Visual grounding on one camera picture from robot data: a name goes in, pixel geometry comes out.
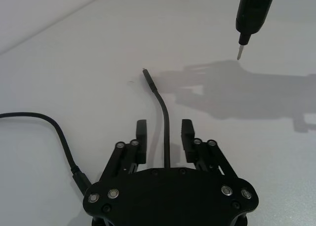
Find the white table surface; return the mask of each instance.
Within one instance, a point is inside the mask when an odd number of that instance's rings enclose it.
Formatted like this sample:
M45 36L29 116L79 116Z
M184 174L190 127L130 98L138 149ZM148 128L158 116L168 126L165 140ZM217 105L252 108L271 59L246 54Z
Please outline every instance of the white table surface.
M236 61L239 0L96 0L0 56L0 112L39 112L62 127L92 182L117 141L147 119L148 164L162 166L169 109L172 166L186 164L181 119L215 139L259 195L250 226L316 225L315 0L274 0ZM87 226L53 129L0 121L0 225Z

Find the white background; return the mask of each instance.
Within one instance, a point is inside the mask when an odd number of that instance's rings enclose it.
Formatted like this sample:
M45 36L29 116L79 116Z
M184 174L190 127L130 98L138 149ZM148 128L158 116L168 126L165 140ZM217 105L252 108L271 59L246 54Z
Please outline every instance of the white background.
M191 166L180 128L181 119L192 119L197 137L217 140L237 174L256 189L260 203L248 225L313 226L314 1L274 0L239 62L239 0L96 0L82 6L87 0L70 16L63 2L57 9L64 18L46 30L50 22L41 17L37 28L24 27L33 24L32 15L19 18L6 10L13 7L7 2L1 5L1 38L8 23L21 30L2 42L0 112L54 118L92 182L114 144L133 139L136 121L147 119L148 164L141 169L161 167L162 114L142 77L147 68L169 109L172 166ZM39 10L49 11L48 2ZM20 3L14 10L24 11ZM27 34L34 36L22 39ZM3 119L0 146L0 225L91 224L47 123Z

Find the electric screwdriver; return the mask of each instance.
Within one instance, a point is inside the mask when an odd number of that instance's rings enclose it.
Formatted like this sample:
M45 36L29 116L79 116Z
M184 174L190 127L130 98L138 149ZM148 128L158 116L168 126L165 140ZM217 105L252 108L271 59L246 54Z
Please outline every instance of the electric screwdriver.
M236 29L240 32L237 60L240 59L242 50L248 44L250 36L261 29L271 2L272 0L240 0L236 18Z

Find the screwdriver handle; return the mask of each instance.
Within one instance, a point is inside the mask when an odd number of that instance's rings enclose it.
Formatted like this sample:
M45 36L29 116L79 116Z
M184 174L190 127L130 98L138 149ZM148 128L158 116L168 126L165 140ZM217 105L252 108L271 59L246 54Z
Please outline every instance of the screwdriver handle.
M240 45L247 45L250 36L261 29L271 2L272 0L240 0L236 18L236 29L240 32Z

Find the black cable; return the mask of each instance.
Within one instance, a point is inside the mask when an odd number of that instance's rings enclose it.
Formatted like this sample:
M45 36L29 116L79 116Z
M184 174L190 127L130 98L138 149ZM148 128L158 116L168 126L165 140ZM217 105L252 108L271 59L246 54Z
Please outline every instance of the black cable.
M164 130L163 130L163 160L164 160L164 167L165 168L170 168L170 124L169 124L169 113L168 109L166 107L166 104L164 103L161 95L159 94L157 87L155 86L155 83L150 76L148 70L143 69L143 74L145 76L145 79L158 99L162 113L163 113L163 123L164 123Z
M44 114L40 114L40 113L25 113L25 112L23 112L23 113L2 113L2 114L0 114L0 118L18 117L18 116L40 118L40 119L43 119L43 120L49 122L55 128L55 130L59 136L61 145L63 146L67 161L68 161L70 169L71 169L71 172L73 173L73 178L74 178L77 186L79 187L80 191L82 192L82 194L84 194L86 189L91 185L91 183L88 180L88 178L86 177L86 175L82 171L80 171L79 167L75 164L75 161L74 161L73 156L70 152L68 143L66 141L65 135L64 135L62 129L60 128L60 126L58 125L58 123L54 119L52 119Z

